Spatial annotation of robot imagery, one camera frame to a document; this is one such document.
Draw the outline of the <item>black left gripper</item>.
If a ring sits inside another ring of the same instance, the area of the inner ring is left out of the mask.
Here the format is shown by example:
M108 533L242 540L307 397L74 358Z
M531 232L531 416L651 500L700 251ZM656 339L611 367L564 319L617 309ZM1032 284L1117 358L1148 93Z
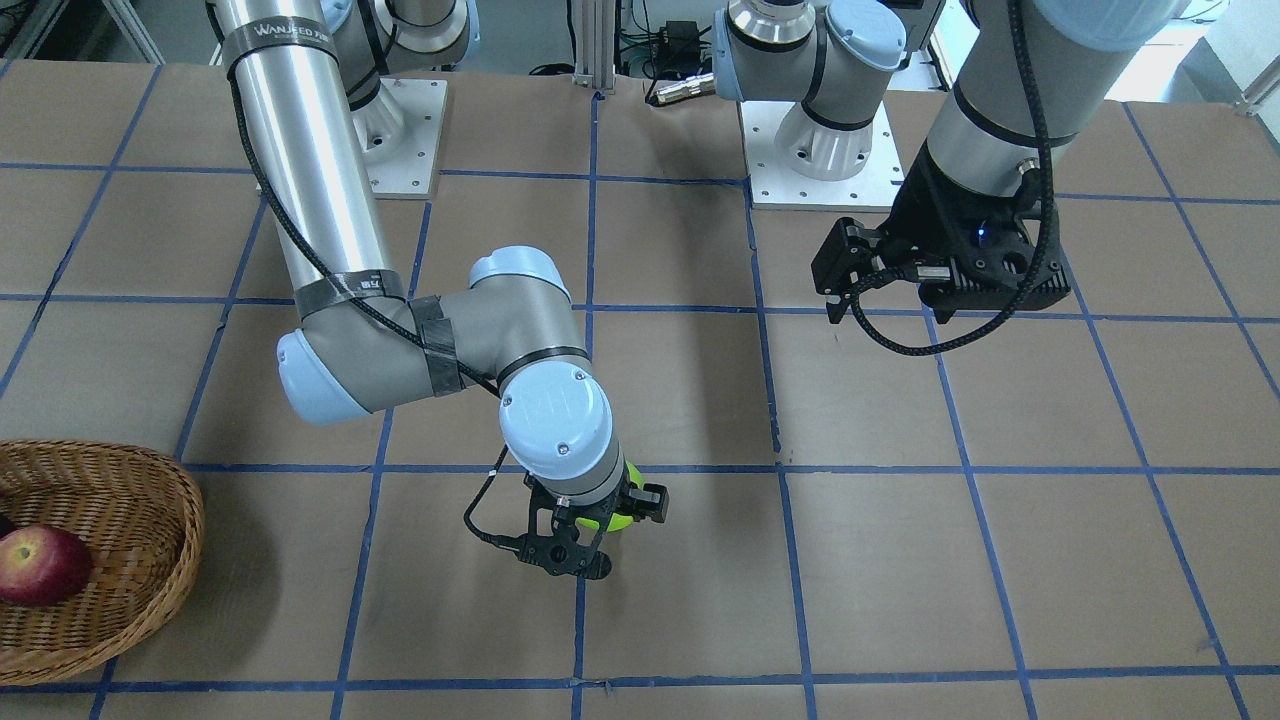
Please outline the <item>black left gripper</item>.
M919 151L888 218L867 228L841 217L812 260L815 292L826 297L831 324L852 311L868 325L860 296L886 286L886 277L861 291L854 288L884 272L877 266L915 263L945 264L946 282L925 283L922 301L946 323L957 310L998 311L1006 307L1034 255L1028 222L1041 213L1041 172L1018 173L1010 196L973 192L950 179L925 150Z

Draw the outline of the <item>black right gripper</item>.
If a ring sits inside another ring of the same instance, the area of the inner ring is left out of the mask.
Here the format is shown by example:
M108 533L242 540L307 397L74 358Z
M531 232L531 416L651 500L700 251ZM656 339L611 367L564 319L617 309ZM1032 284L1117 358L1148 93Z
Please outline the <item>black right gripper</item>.
M588 506L571 506L554 498L550 491L526 473L531 491L527 530L518 537L518 561L541 568L553 577L576 575L600 580L612 571L611 557L600 550L611 515L626 489L626 514L634 520L666 521L669 492L662 484L628 484L626 470L621 484L604 500Z

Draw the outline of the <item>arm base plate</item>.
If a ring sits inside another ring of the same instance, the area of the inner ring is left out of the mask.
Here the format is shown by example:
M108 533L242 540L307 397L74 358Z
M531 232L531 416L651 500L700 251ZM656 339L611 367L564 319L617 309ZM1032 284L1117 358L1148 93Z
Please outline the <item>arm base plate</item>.
M851 140L787 122L792 102L739 105L751 201L765 210L888 211L904 183L887 108Z
M353 111L375 199L433 196L447 99L444 79L384 78L372 101Z

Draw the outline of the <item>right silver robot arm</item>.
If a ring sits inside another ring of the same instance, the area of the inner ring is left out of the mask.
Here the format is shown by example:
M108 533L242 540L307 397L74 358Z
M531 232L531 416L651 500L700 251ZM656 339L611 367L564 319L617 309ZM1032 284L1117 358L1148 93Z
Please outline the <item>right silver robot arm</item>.
M556 264L539 249L497 249L466 291L411 299L376 214L367 161L410 136L381 77L411 58L460 60L471 5L210 1L206 12L294 288L300 328L276 345L293 409L326 425L483 387L531 497L524 534L479 538L552 575L607 577L611 523L662 523L668 495L625 459Z

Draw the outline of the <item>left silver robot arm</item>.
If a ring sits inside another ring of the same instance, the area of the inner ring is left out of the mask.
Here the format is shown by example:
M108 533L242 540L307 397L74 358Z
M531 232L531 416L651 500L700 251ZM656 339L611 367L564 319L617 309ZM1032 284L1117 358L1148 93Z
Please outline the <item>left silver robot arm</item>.
M1070 295L1057 213L1042 202L1059 160L1091 123L1174 1L969 1L977 40L877 228L836 222L812 260L840 323L859 283L919 287L947 322L959 310L1041 310ZM873 114L906 58L908 32L878 1L730 1L712 26L716 91L790 105L780 151L823 181L861 165Z

